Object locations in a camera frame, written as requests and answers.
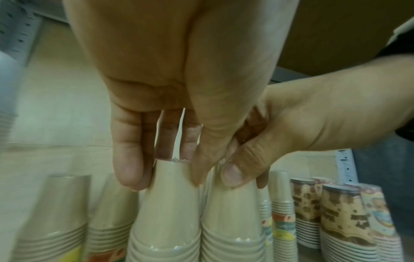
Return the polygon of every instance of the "black sleeve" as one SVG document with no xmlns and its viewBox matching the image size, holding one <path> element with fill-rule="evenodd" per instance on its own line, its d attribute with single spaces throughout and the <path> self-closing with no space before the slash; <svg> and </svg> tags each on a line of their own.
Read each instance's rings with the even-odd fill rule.
<svg viewBox="0 0 414 262">
<path fill-rule="evenodd" d="M 384 57 L 395 54 L 414 55 L 414 29 L 398 35 L 397 39 L 382 49 L 376 57 Z M 414 142 L 414 119 L 395 132 L 397 135 Z"/>
</svg>

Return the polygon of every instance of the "fingernail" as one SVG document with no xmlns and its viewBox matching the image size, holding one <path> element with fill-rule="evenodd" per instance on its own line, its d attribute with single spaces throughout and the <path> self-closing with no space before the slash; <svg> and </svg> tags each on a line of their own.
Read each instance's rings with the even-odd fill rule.
<svg viewBox="0 0 414 262">
<path fill-rule="evenodd" d="M 238 186 L 243 183 L 243 175 L 233 164 L 227 163 L 221 170 L 223 182 L 228 186 Z"/>
</svg>

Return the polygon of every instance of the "hand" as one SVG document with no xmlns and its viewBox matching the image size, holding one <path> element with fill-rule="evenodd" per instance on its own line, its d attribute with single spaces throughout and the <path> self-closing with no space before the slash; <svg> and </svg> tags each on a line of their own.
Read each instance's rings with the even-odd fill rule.
<svg viewBox="0 0 414 262">
<path fill-rule="evenodd" d="M 413 72 L 414 56 L 403 55 L 268 86 L 236 133 L 243 145 L 226 161 L 224 182 L 244 184 L 294 151 L 361 147 L 404 126 L 414 117 Z"/>
<path fill-rule="evenodd" d="M 193 178 L 203 183 L 266 87 L 298 0 L 64 4 L 109 90 L 115 174 L 139 190 L 154 158 L 172 156 L 184 107 L 180 158 L 193 157 Z"/>
</svg>

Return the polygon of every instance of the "person's right hand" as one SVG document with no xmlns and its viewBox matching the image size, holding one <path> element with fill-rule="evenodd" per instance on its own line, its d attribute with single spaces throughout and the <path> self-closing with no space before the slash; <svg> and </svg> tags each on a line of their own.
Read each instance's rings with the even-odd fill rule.
<svg viewBox="0 0 414 262">
<path fill-rule="evenodd" d="M 226 161 L 223 181 L 239 186 L 285 154 L 361 147 L 393 132 L 414 117 L 413 72 L 414 56 L 401 55 L 268 86 L 236 133 L 243 145 Z"/>
</svg>

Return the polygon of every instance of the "yellow label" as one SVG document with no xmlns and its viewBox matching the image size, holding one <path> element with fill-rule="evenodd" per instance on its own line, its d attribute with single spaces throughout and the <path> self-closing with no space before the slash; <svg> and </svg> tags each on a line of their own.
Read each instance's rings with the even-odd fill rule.
<svg viewBox="0 0 414 262">
<path fill-rule="evenodd" d="M 58 262 L 79 262 L 81 257 L 82 245 L 67 252 Z"/>
</svg>

